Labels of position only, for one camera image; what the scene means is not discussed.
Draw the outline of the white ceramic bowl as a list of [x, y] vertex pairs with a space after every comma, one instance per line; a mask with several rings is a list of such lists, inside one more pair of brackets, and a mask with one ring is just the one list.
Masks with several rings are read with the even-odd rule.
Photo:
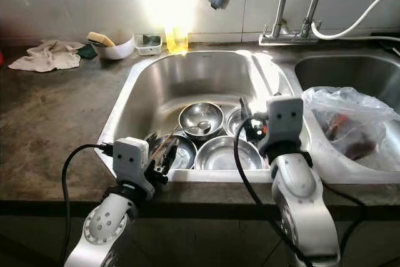
[[106, 31], [103, 35], [111, 38], [114, 42], [114, 47], [105, 47], [101, 45], [93, 45], [95, 53], [101, 59], [124, 59], [132, 55], [135, 48], [134, 33], [131, 31]]

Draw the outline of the green scrub pad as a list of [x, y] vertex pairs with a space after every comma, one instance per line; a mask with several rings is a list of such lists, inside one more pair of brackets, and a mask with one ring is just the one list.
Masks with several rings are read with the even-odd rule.
[[76, 53], [82, 59], [94, 59], [97, 56], [97, 52], [94, 50], [92, 44], [84, 45]]

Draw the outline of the yellow dish soap bottle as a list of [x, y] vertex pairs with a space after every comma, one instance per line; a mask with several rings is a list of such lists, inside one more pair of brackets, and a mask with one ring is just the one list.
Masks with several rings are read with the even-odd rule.
[[189, 52], [188, 31], [185, 26], [179, 24], [165, 25], [164, 38], [169, 54], [185, 54]]

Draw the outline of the chrome faucet pipes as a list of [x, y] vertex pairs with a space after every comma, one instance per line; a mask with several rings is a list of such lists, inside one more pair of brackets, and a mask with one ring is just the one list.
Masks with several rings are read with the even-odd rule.
[[284, 10], [288, 0], [278, 0], [276, 16], [270, 30], [265, 29], [258, 38], [259, 45], [308, 45], [320, 41], [317, 36], [312, 35], [314, 29], [314, 16], [320, 0], [311, 0], [309, 9], [302, 20], [300, 30], [292, 32], [289, 30], [288, 22], [283, 19]]

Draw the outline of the small white soap dish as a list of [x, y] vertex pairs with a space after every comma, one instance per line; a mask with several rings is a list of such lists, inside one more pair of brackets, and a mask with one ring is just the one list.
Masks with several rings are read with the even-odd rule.
[[136, 46], [140, 56], [155, 56], [162, 52], [162, 38], [158, 35], [143, 34]]

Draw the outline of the yellow sponge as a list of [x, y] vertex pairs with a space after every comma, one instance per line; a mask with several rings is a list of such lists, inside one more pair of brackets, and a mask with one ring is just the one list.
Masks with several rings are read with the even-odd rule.
[[86, 36], [86, 39], [91, 42], [91, 44], [97, 45], [98, 47], [111, 48], [116, 46], [114, 41], [109, 38], [109, 36], [102, 33], [89, 32]]

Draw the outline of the shallow stainless steel plate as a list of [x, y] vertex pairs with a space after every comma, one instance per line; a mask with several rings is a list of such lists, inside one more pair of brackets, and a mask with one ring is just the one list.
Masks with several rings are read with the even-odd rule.
[[[194, 169], [236, 171], [233, 143], [232, 136], [216, 136], [216, 138], [209, 139], [198, 150]], [[239, 139], [237, 145], [240, 164], [244, 171], [266, 169], [263, 159], [252, 143]]]
[[[180, 134], [163, 135], [163, 136], [164, 136], [164, 142], [166, 141], [166, 138], [177, 138], [179, 141], [175, 161], [169, 168], [169, 170], [192, 169], [194, 167], [194, 159], [197, 153], [197, 149], [194, 146], [194, 143], [186, 136]], [[145, 139], [145, 141], [149, 144], [149, 136]]]

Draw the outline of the deep stainless steel bowl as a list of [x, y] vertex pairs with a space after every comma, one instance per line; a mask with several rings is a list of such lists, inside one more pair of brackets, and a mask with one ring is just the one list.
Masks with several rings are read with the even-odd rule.
[[178, 124], [191, 139], [207, 141], [223, 128], [223, 111], [214, 103], [197, 102], [186, 106], [178, 114]]
[[234, 109], [226, 113], [223, 122], [223, 130], [225, 131], [226, 135], [234, 136], [235, 133], [237, 133], [236, 130], [242, 124], [242, 121], [242, 107], [235, 107]]

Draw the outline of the clear plastic bag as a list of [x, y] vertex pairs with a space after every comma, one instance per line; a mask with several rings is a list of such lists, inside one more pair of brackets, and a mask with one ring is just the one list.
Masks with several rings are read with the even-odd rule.
[[400, 114], [354, 87], [314, 86], [302, 92], [323, 135], [346, 158], [382, 171], [400, 171], [400, 150], [393, 150], [389, 124]]

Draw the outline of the beige dish cloth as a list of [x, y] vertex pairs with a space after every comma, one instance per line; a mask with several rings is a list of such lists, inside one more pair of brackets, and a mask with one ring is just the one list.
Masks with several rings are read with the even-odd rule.
[[46, 73], [58, 69], [75, 69], [80, 64], [78, 50], [86, 45], [60, 39], [43, 39], [42, 44], [26, 50], [27, 55], [8, 65], [9, 69]]

